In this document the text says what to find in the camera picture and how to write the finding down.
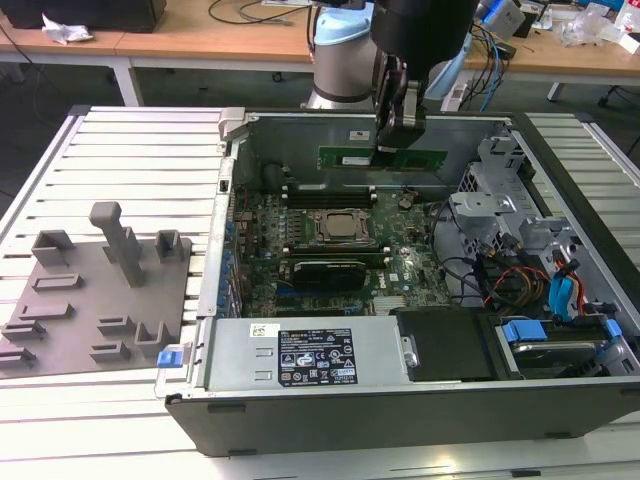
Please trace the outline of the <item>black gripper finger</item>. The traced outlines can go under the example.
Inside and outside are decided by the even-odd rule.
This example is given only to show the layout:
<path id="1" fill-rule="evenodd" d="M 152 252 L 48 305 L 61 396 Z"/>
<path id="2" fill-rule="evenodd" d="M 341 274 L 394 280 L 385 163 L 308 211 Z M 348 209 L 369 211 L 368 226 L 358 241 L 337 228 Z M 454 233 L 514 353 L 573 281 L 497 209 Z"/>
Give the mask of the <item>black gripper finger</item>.
<path id="1" fill-rule="evenodd" d="M 375 89 L 377 150 L 398 149 L 406 130 L 404 100 L 408 85 L 406 63 L 399 57 L 380 52 L 376 63 Z"/>
<path id="2" fill-rule="evenodd" d="M 384 100 L 378 115 L 378 150 L 395 152 L 418 140 L 426 128 L 420 82 L 410 80 L 398 86 L 389 100 Z"/>

